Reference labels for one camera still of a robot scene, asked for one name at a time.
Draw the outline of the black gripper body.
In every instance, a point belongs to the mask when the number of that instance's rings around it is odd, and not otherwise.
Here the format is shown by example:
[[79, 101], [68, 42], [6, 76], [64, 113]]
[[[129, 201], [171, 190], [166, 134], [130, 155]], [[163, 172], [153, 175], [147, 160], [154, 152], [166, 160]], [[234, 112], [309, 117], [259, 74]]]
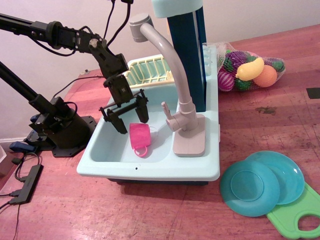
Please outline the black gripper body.
[[130, 102], [134, 97], [126, 77], [122, 74], [107, 78], [103, 86], [109, 89], [113, 101], [118, 107]]

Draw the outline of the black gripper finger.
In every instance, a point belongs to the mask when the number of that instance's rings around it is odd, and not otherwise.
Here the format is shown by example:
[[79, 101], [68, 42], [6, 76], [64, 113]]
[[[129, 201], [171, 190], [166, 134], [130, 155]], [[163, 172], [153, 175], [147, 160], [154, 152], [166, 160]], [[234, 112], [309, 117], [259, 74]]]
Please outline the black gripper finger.
[[113, 127], [120, 133], [120, 134], [126, 134], [127, 129], [125, 127], [125, 124], [121, 118], [119, 118], [119, 115], [117, 112], [111, 110], [108, 108], [106, 111], [103, 107], [99, 108], [99, 111], [102, 113], [102, 117], [105, 122], [109, 122], [113, 125]]
[[147, 123], [149, 120], [148, 98], [145, 96], [144, 90], [140, 89], [135, 95], [135, 111], [141, 123]]

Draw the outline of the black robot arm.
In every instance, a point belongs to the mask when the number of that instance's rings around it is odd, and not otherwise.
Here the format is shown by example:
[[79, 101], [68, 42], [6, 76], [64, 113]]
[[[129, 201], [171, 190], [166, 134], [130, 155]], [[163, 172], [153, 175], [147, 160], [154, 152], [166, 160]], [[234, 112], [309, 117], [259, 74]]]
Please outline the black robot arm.
[[148, 122], [148, 98], [142, 89], [132, 93], [123, 75], [129, 69], [125, 57], [122, 54], [112, 53], [107, 41], [93, 33], [87, 26], [74, 29], [63, 26], [58, 21], [43, 23], [1, 14], [0, 28], [15, 35], [27, 36], [35, 43], [45, 42], [56, 50], [64, 48], [73, 53], [78, 51], [91, 54], [98, 62], [105, 78], [103, 85], [109, 89], [114, 101], [99, 109], [103, 119], [112, 123], [121, 134], [127, 133], [124, 122], [119, 117], [124, 113], [135, 110], [140, 122], [144, 124]]

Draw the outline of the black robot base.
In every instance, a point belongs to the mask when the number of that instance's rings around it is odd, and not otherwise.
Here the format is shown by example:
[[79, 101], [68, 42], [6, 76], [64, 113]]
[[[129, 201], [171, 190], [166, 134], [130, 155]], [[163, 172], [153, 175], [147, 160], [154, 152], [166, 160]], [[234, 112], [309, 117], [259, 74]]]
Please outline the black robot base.
[[39, 94], [29, 104], [39, 114], [31, 120], [27, 144], [51, 151], [55, 158], [73, 157], [86, 148], [97, 122], [90, 115], [79, 116], [76, 103], [61, 97], [48, 101]]

